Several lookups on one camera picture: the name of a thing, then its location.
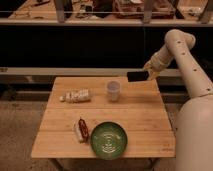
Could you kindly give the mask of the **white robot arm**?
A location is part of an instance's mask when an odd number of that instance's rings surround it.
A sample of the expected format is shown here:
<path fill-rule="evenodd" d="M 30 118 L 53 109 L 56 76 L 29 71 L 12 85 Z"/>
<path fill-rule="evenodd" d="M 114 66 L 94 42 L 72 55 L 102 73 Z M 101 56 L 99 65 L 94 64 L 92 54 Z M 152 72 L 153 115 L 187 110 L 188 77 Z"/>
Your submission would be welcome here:
<path fill-rule="evenodd" d="M 164 42 L 143 71 L 155 79 L 175 60 L 190 97 L 177 117 L 175 171 L 213 171 L 213 82 L 190 53 L 194 35 L 172 29 Z"/>

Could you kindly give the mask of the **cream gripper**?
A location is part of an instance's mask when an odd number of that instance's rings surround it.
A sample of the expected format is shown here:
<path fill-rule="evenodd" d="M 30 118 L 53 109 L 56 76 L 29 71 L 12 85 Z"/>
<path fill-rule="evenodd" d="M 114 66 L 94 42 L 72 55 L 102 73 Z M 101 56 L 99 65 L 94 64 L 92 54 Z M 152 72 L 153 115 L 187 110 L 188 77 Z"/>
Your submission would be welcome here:
<path fill-rule="evenodd" d="M 143 66 L 142 70 L 148 72 L 148 79 L 156 79 L 160 72 L 167 67 L 167 64 L 164 63 L 158 56 L 153 55 L 150 60 Z"/>

